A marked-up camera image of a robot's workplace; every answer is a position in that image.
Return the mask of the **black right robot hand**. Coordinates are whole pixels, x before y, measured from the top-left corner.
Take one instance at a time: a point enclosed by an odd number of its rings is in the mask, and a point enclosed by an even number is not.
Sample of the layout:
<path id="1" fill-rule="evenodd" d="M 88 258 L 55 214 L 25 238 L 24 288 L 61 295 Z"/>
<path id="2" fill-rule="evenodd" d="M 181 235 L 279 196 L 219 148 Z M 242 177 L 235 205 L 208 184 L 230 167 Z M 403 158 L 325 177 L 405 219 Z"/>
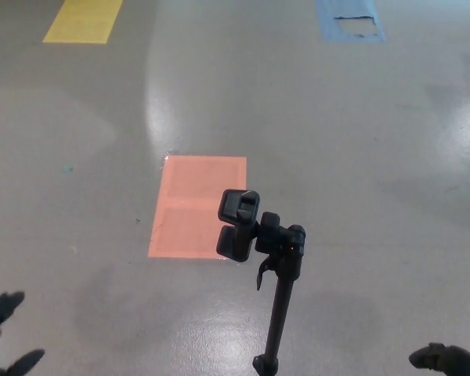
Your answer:
<path id="1" fill-rule="evenodd" d="M 455 345 L 430 342 L 408 357 L 417 369 L 441 372 L 447 376 L 470 376 L 470 352 Z"/>

